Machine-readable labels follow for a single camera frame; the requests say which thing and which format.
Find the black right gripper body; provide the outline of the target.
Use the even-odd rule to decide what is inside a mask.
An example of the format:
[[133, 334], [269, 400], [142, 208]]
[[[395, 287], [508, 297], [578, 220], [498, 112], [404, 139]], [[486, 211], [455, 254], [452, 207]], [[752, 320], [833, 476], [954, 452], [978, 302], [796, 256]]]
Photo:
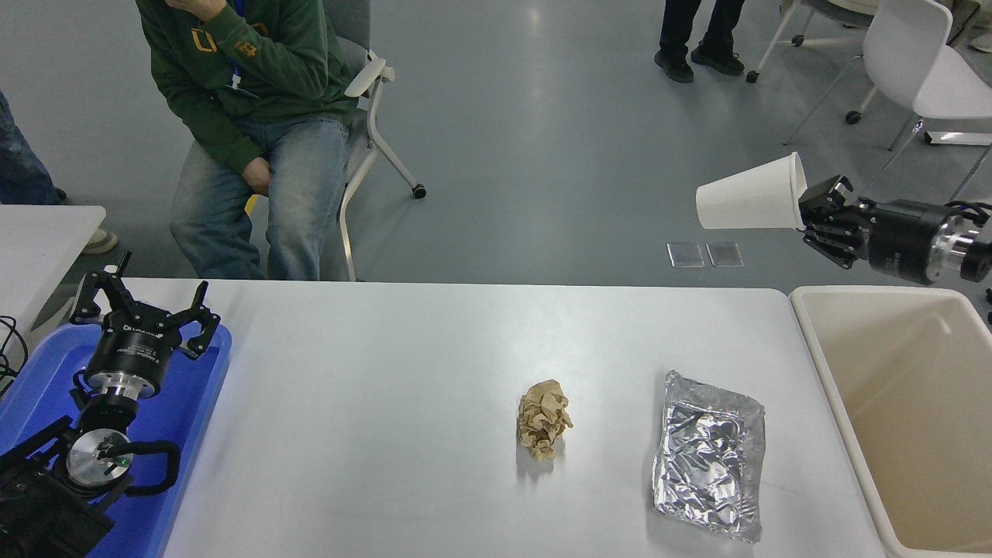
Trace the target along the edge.
[[867, 248], [873, 270], [921, 285], [928, 274], [933, 238], [945, 222], [945, 206], [896, 200], [871, 209]]

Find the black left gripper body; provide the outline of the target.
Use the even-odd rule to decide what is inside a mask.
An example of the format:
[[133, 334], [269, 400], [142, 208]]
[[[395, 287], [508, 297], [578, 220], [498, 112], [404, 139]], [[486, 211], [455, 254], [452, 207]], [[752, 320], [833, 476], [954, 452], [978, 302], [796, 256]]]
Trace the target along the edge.
[[160, 390], [181, 335], [176, 328], [158, 331], [159, 322], [142, 318], [134, 325], [121, 311], [103, 318], [102, 337], [85, 368], [85, 384], [95, 390], [111, 385]]

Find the seated person's right hand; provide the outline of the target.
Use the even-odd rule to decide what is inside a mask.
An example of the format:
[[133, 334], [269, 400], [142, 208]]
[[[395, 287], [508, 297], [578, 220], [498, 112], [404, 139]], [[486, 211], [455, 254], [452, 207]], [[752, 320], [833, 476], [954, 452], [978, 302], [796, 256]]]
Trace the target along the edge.
[[242, 170], [242, 177], [253, 194], [268, 197], [272, 170], [266, 159], [263, 157], [252, 159]]

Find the seated person's left hand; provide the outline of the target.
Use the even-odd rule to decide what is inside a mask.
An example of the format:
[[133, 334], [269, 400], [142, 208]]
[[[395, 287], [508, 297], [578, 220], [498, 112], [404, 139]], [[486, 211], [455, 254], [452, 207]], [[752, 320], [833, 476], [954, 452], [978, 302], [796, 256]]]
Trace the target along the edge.
[[166, 0], [167, 6], [188, 12], [202, 22], [210, 22], [219, 15], [228, 3], [226, 0]]

